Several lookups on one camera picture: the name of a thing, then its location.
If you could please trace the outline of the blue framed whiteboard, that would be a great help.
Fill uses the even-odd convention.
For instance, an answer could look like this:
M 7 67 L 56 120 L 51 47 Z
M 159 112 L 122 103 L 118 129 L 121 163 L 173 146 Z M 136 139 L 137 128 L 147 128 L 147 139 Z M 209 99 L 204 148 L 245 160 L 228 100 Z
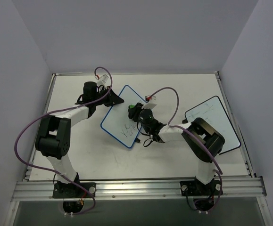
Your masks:
M 124 102 L 109 109 L 100 127 L 125 147 L 132 148 L 139 130 L 136 128 L 136 122 L 128 117 L 128 107 L 137 103 L 145 104 L 146 101 L 129 85 L 123 87 L 119 97 Z

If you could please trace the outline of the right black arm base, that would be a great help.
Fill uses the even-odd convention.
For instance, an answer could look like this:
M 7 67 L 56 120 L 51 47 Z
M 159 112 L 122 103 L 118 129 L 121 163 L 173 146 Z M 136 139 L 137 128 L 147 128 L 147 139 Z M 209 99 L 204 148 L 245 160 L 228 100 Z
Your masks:
M 192 211 L 209 213 L 223 195 L 222 182 L 212 179 L 206 185 L 197 179 L 180 181 L 181 195 L 186 197 L 187 205 Z

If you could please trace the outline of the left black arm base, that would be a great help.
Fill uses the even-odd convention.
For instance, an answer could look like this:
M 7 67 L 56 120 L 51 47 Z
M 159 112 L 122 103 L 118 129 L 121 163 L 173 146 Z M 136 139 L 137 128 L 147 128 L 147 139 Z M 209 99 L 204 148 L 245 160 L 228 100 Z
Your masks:
M 65 184 L 62 182 L 55 182 L 52 198 L 63 199 L 62 208 L 68 214 L 81 214 L 85 206 L 85 198 L 95 197 L 96 183 L 93 182 L 79 182 L 80 187 L 73 184 Z

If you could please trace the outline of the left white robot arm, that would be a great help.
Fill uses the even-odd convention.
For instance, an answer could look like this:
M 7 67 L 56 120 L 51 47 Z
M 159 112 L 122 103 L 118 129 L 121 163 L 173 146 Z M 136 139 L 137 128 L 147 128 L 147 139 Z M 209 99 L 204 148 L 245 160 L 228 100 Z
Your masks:
M 96 107 L 111 107 L 122 104 L 124 100 L 109 86 L 95 82 L 84 83 L 83 93 L 75 106 L 64 112 L 52 113 L 41 119 L 35 142 L 35 149 L 48 159 L 53 169 L 60 174 L 57 181 L 64 184 L 64 193 L 76 197 L 81 190 L 78 173 L 74 170 L 68 156 L 71 141 L 71 128 L 90 118 Z

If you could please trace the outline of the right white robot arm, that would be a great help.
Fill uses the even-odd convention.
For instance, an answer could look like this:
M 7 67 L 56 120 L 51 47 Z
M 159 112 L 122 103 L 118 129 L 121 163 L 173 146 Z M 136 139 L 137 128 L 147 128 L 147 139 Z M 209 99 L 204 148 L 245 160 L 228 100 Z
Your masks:
M 211 190 L 215 174 L 222 174 L 215 157 L 222 150 L 225 139 L 210 124 L 202 118 L 180 125 L 164 124 L 154 118 L 147 105 L 141 103 L 128 107 L 128 118 L 142 126 L 145 131 L 142 135 L 148 136 L 150 142 L 185 141 L 198 158 L 195 190 L 199 194 Z

